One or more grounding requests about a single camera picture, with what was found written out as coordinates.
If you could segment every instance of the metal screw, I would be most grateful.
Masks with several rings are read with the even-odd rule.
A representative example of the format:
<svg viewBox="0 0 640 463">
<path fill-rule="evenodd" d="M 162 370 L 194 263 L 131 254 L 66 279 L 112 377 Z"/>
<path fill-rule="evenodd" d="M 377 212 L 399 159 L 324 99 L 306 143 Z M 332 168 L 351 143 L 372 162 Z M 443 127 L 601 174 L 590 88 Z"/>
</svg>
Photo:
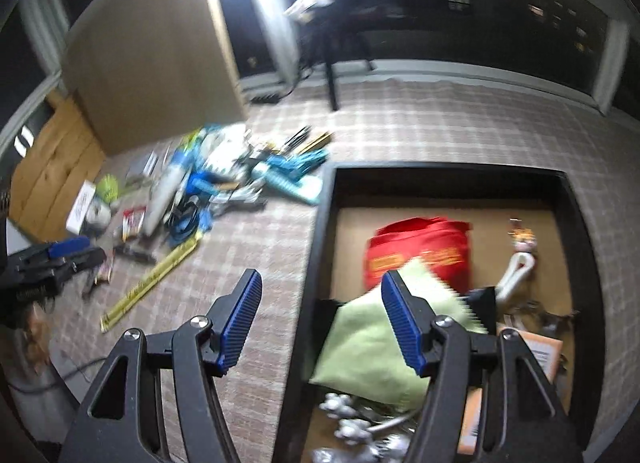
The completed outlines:
<svg viewBox="0 0 640 463">
<path fill-rule="evenodd" d="M 453 319 L 447 315 L 440 315 L 436 317 L 436 326 L 441 328 L 448 328 L 453 324 Z"/>
<path fill-rule="evenodd" d="M 138 340 L 140 338 L 140 330 L 139 329 L 127 329 L 124 332 L 125 340 Z"/>
<path fill-rule="evenodd" d="M 191 325 L 194 328 L 204 328 L 204 326 L 207 325 L 207 323 L 209 323 L 209 321 L 207 320 L 207 317 L 204 317 L 202 315 L 196 315 L 191 319 Z"/>
<path fill-rule="evenodd" d="M 509 329 L 507 331 L 505 331 L 504 333 L 502 333 L 502 338 L 504 338 L 505 340 L 511 340 L 514 338 L 519 337 L 520 335 L 518 334 L 518 332 L 515 329 Z"/>
</svg>

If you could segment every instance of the white plastic hook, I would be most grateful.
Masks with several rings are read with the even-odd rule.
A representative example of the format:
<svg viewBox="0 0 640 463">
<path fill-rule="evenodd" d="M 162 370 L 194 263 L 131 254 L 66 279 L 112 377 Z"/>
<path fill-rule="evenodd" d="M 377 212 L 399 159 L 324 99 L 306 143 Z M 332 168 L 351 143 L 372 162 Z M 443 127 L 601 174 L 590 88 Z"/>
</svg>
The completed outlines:
<svg viewBox="0 0 640 463">
<path fill-rule="evenodd" d="M 511 256 L 507 271 L 495 285 L 495 300 L 502 304 L 509 300 L 515 289 L 536 265 L 536 258 L 530 253 L 516 252 Z"/>
</svg>

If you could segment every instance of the yellow measuring tape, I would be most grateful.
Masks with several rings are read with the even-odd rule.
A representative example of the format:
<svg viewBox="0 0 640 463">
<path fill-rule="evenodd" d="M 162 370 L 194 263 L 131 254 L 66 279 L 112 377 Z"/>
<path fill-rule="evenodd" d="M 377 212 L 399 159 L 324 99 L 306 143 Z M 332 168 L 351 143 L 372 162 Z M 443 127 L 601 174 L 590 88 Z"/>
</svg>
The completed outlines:
<svg viewBox="0 0 640 463">
<path fill-rule="evenodd" d="M 202 233 L 199 231 L 179 247 L 175 247 L 169 255 L 160 261 L 149 271 L 118 303 L 107 313 L 100 317 L 100 331 L 106 333 L 113 325 L 124 317 L 133 306 L 136 305 L 164 276 L 178 266 L 187 256 L 196 249 Z"/>
</svg>

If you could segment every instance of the wooden panel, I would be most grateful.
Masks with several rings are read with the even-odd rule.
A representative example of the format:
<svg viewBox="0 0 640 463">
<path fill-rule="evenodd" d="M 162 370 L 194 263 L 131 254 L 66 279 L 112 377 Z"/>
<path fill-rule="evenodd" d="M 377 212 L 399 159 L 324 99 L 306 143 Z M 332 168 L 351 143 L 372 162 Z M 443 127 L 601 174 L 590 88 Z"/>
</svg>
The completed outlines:
<svg viewBox="0 0 640 463">
<path fill-rule="evenodd" d="M 104 153 L 95 139 L 84 150 L 78 164 L 67 177 L 62 189 L 51 205 L 50 211 L 38 233 L 43 241 L 59 241 L 68 236 L 66 231 L 66 217 L 76 200 L 84 180 L 95 179 L 104 162 Z"/>
<path fill-rule="evenodd" d="M 246 119 L 221 20 L 217 0 L 94 0 L 85 10 L 62 72 L 108 154 Z"/>
<path fill-rule="evenodd" d="M 49 215 L 55 195 L 65 184 L 91 140 L 91 133 L 87 129 L 75 127 L 60 141 L 60 147 L 49 158 L 33 186 L 18 221 L 25 231 L 37 236 Z"/>
<path fill-rule="evenodd" d="M 71 98 L 61 104 L 49 122 L 45 123 L 33 146 L 15 168 L 12 176 L 9 209 L 12 220 L 15 222 L 20 220 L 27 199 L 49 159 L 59 148 L 64 148 L 65 145 L 73 146 L 73 138 L 61 146 L 63 139 L 74 129 L 79 131 L 82 126 L 86 128 L 80 110 Z"/>
<path fill-rule="evenodd" d="M 66 217 L 84 180 L 94 180 L 105 155 L 81 111 L 52 93 L 56 112 L 12 176 L 9 215 L 40 241 L 68 236 Z"/>
</svg>

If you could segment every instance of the blue gripper pad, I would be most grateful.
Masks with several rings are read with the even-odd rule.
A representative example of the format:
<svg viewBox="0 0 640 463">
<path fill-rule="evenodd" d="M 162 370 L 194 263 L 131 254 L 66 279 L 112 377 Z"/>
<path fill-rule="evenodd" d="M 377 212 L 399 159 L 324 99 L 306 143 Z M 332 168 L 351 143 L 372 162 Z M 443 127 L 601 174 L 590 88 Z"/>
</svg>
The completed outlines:
<svg viewBox="0 0 640 463">
<path fill-rule="evenodd" d="M 50 259 L 57 259 L 59 257 L 66 257 L 67 255 L 73 255 L 74 253 L 82 252 L 91 247 L 91 241 L 88 237 L 78 236 L 66 241 L 59 241 L 52 243 L 47 252 Z"/>
<path fill-rule="evenodd" d="M 381 290 L 386 315 L 396 335 L 404 363 L 416 375 L 424 377 L 428 363 L 424 352 L 430 347 L 426 345 L 426 340 L 435 313 L 425 299 L 411 295 L 396 270 L 387 271 L 383 275 Z"/>
<path fill-rule="evenodd" d="M 216 299 L 207 314 L 212 323 L 211 348 L 218 352 L 216 367 L 221 374 L 238 363 L 260 299 L 262 278 L 255 269 L 246 269 L 234 290 Z"/>
</svg>

